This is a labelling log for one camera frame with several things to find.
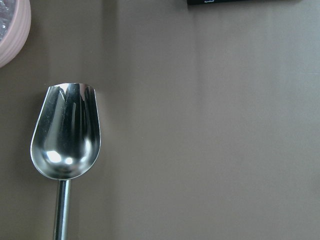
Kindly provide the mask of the pink bowl of ice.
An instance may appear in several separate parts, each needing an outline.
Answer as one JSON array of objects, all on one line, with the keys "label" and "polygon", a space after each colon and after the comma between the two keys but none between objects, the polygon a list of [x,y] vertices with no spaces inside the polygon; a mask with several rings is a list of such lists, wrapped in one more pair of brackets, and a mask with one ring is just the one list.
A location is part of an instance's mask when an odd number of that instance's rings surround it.
[{"label": "pink bowl of ice", "polygon": [[0,2],[0,66],[4,67],[21,51],[31,27],[29,0]]}]

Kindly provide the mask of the steel ice scoop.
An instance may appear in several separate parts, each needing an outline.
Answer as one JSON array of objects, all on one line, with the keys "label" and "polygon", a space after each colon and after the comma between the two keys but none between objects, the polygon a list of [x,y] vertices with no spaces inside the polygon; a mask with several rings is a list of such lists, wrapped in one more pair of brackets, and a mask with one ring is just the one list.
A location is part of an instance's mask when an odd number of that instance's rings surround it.
[{"label": "steel ice scoop", "polygon": [[58,181],[53,239],[68,237],[72,180],[96,162],[101,147],[95,89],[85,83],[61,83],[46,92],[30,144],[34,167]]}]

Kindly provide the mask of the black box on table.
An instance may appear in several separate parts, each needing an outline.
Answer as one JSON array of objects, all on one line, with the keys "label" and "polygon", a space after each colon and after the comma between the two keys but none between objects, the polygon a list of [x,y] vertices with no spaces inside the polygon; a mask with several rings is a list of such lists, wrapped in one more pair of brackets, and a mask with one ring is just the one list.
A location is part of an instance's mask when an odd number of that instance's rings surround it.
[{"label": "black box on table", "polygon": [[188,6],[216,5],[222,3],[299,3],[301,0],[186,0]]}]

